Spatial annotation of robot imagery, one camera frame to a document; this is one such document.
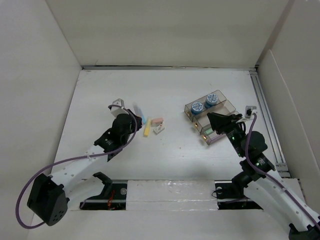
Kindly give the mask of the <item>blue highlighter pen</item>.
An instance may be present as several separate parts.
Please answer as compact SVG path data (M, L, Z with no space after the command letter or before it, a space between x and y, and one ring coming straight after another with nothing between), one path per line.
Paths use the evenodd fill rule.
M138 104L136 102L133 102L132 105L133 105L133 109L134 109L135 114L141 118L142 124L145 125L146 118L145 118L141 108L138 106Z

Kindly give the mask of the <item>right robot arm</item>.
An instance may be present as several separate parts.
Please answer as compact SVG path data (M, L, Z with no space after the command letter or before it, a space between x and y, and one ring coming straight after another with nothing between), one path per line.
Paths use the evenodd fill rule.
M275 165L264 155L268 148L264 136L246 128L247 118L241 114L208 113L211 128L226 135L237 155L242 171L231 182L217 186L216 197L222 199L248 198L258 204L288 233L290 240L318 240L320 215L312 210L285 184Z

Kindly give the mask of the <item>blue round jar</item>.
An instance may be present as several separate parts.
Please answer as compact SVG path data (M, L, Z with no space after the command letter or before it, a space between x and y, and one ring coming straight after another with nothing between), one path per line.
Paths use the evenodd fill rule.
M209 108L215 106L218 103L218 100L219 100L219 98L218 98L218 96L216 94L210 93L206 97L206 100L205 100L205 103L204 103L204 107L206 109L209 109Z
M204 105L200 101L191 104L190 111L193 115L198 115L204 110Z

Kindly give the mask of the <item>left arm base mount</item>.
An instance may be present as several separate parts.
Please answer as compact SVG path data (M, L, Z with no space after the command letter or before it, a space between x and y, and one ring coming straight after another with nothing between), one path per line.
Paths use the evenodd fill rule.
M102 172L93 175L103 184L98 195L93 195L79 204L80 210L86 211L122 211L126 209L128 181L112 180Z

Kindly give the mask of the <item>white staples box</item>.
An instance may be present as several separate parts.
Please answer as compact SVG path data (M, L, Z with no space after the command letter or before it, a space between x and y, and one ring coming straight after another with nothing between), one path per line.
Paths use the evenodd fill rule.
M155 135L158 135L159 133L161 133L163 130L165 129L165 126L163 124L158 125L157 127L155 127L153 129L153 132Z

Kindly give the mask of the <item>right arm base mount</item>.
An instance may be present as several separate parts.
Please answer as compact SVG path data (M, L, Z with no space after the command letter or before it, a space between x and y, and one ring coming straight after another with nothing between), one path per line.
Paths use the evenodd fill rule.
M232 189L231 180L218 180L214 182L215 189L211 196L217 201L218 210L261 210L262 208L236 190Z

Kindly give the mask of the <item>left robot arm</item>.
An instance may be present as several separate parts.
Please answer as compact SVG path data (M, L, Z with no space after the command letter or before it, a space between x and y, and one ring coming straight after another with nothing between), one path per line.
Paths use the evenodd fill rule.
M142 118L122 108L107 129L80 157L75 157L61 170L33 177L27 206L48 226L58 223L68 210L70 192L82 180L99 175L99 170L133 139L142 128Z

